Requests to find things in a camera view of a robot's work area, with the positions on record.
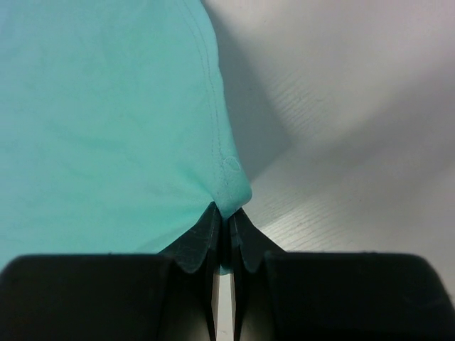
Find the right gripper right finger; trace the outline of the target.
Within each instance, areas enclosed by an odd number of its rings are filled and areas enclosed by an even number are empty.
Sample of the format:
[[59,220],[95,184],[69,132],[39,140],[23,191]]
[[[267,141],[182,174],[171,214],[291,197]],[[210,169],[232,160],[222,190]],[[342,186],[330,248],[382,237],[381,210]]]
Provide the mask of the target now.
[[236,340],[453,340],[454,307],[414,254],[284,251],[228,222]]

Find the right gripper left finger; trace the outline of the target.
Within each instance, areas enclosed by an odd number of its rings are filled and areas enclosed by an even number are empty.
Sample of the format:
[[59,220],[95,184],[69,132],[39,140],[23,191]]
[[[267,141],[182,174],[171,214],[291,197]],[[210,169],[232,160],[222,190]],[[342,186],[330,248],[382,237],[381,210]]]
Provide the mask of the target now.
[[1,271],[2,340],[214,340],[222,220],[157,254],[31,254]]

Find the teal t shirt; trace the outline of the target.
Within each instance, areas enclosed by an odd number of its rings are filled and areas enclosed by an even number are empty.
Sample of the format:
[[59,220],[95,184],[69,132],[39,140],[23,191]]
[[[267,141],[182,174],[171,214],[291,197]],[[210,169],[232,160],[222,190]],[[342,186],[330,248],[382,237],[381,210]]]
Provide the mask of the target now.
[[1,264],[155,253],[252,190],[200,1],[1,2]]

